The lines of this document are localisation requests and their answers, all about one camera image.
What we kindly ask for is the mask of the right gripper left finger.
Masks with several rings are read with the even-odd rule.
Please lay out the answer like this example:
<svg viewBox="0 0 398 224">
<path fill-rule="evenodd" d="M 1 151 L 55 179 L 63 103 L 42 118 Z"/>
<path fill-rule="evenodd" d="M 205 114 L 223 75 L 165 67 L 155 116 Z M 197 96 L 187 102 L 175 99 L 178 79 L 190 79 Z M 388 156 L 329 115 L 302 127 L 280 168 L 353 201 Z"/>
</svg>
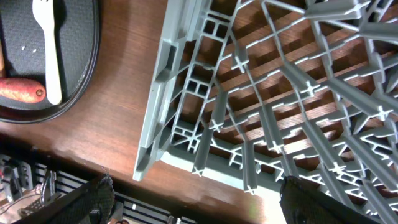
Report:
<svg viewBox="0 0 398 224">
<path fill-rule="evenodd" d="M 114 205 L 114 189 L 111 177 L 99 176 L 72 192 L 64 195 L 50 205 L 41 208 L 17 224 L 69 224 L 109 222 Z"/>
</svg>

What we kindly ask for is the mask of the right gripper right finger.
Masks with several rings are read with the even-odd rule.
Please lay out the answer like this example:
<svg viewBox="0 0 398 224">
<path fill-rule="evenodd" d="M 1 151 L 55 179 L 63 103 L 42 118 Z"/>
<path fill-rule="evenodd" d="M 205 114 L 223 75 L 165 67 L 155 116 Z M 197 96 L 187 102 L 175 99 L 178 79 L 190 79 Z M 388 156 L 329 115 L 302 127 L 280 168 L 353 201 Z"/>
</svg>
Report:
<svg viewBox="0 0 398 224">
<path fill-rule="evenodd" d="M 378 224 L 292 175 L 281 185 L 280 207 L 287 224 Z"/>
</svg>

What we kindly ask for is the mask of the orange carrot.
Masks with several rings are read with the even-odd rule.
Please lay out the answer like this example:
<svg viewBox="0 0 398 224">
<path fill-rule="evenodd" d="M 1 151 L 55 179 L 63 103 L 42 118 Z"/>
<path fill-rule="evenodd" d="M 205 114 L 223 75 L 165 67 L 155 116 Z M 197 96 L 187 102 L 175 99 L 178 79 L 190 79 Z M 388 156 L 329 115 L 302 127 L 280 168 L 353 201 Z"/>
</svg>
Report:
<svg viewBox="0 0 398 224">
<path fill-rule="evenodd" d="M 38 103 L 46 97 L 46 90 L 35 80 L 1 78 L 1 96 L 23 103 Z"/>
</svg>

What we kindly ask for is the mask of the white plastic fork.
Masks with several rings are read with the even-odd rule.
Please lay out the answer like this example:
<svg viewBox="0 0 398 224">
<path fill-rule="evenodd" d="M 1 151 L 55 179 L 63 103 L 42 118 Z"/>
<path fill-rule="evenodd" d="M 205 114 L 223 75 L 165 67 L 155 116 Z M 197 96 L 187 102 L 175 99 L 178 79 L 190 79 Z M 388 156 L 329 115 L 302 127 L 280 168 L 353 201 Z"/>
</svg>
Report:
<svg viewBox="0 0 398 224">
<path fill-rule="evenodd" d="M 53 0 L 33 0 L 32 13 L 44 33 L 47 99 L 52 105 L 59 105 L 62 102 L 62 87 L 55 41 Z"/>
</svg>

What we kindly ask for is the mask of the grey dishwasher rack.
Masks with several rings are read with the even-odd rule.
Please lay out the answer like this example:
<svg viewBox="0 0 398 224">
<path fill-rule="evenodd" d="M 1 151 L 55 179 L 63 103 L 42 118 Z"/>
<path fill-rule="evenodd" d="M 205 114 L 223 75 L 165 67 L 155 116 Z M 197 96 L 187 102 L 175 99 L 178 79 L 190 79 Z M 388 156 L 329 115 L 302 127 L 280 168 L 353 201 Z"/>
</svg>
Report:
<svg viewBox="0 0 398 224">
<path fill-rule="evenodd" d="M 396 1 L 169 1 L 133 178 L 303 182 L 397 222 Z"/>
</svg>

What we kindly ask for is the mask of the round black tray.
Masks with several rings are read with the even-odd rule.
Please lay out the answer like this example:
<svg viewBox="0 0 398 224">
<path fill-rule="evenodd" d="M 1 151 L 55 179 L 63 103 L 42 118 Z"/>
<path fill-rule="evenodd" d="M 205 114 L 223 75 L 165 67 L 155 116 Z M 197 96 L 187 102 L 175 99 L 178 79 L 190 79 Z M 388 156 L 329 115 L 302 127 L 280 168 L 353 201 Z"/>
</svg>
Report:
<svg viewBox="0 0 398 224">
<path fill-rule="evenodd" d="M 93 75 L 100 46 L 98 1 L 59 0 L 53 5 L 63 101 L 30 104 L 2 97 L 3 122 L 32 124 L 60 116 L 84 94 Z M 1 41 L 7 76 L 45 83 L 44 35 L 32 1 L 1 1 Z"/>
</svg>

